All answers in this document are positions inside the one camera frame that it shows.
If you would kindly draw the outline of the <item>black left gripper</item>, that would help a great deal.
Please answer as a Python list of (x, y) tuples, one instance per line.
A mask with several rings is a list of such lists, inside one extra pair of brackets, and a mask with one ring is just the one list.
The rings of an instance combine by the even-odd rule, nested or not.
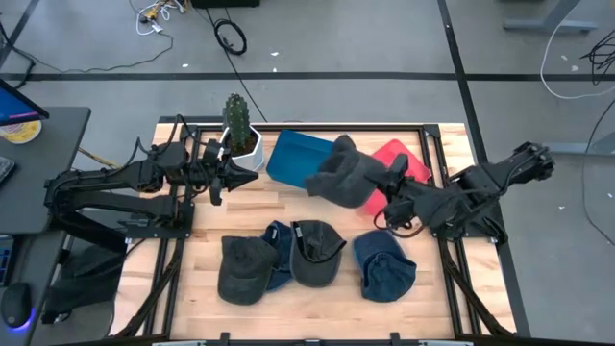
[(233, 191), (258, 179), (258, 172), (237, 165), (232, 161), (231, 150), (215, 139), (207, 142), (204, 167), (208, 176), (209, 199), (215, 206), (222, 204), (224, 188)]

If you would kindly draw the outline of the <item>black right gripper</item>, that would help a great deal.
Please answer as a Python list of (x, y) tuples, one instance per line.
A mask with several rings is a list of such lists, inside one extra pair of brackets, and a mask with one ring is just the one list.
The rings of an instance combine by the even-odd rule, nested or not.
[(387, 226), (410, 226), (414, 202), (404, 192), (408, 182), (406, 176), (408, 156), (399, 154), (391, 166), (379, 173), (379, 190), (384, 194), (387, 204), (382, 209)]

